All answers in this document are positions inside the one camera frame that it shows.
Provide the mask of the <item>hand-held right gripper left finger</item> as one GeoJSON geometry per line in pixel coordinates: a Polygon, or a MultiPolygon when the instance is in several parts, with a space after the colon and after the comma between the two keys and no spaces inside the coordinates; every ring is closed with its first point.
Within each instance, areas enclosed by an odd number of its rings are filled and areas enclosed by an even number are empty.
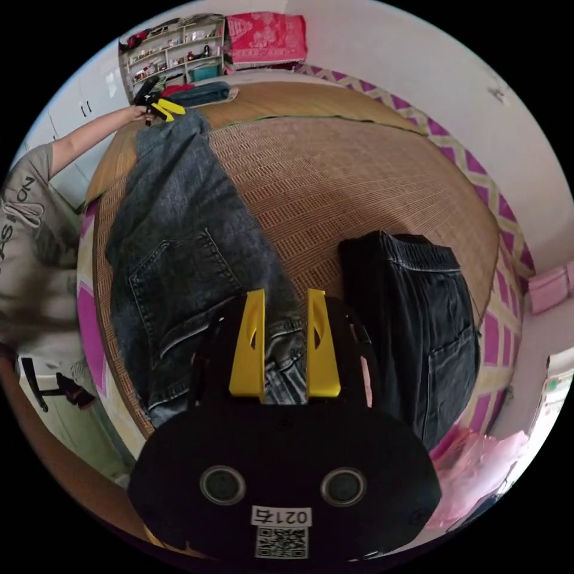
{"type": "Polygon", "coordinates": [[[264,402],[265,291],[249,291],[241,311],[228,389],[235,398],[264,402]]]}

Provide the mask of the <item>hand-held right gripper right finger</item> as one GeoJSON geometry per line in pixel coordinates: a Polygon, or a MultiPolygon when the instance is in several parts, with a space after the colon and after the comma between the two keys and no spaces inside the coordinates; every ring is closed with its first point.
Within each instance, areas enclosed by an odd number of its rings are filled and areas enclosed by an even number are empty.
{"type": "Polygon", "coordinates": [[[325,292],[307,291],[307,399],[334,399],[340,379],[325,292]]]}

